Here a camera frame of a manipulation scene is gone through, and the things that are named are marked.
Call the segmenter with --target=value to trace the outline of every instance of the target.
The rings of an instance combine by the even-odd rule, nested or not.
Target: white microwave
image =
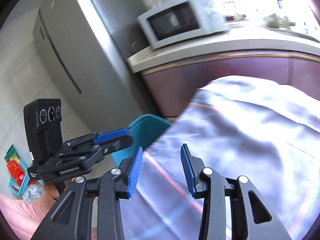
[[[138,21],[153,49],[229,29],[213,0],[170,0]]]

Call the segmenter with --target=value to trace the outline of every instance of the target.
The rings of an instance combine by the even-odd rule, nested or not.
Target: gray refrigerator
[[[33,31],[55,84],[94,131],[126,127],[159,115],[151,94],[126,59],[149,46],[137,17],[142,0],[43,0]]]

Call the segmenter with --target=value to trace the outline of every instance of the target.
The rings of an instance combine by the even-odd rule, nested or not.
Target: teal bin
[[[148,148],[171,124],[168,120],[153,114],[138,117],[129,125],[133,145],[111,154],[116,166],[119,166],[123,159],[132,157],[136,147],[141,146],[143,150]]]

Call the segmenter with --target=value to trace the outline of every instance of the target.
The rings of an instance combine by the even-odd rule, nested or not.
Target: cabinet door
[[[320,63],[295,59],[292,86],[320,100]]]
[[[179,116],[196,89],[230,75],[251,76],[288,84],[289,59],[237,58],[185,65],[144,76],[165,117]]]

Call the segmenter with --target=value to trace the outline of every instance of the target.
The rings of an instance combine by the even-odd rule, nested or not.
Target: white countertop
[[[246,26],[153,50],[151,46],[128,58],[136,73],[175,60],[236,50],[287,50],[320,56],[320,43],[284,35],[262,27]]]

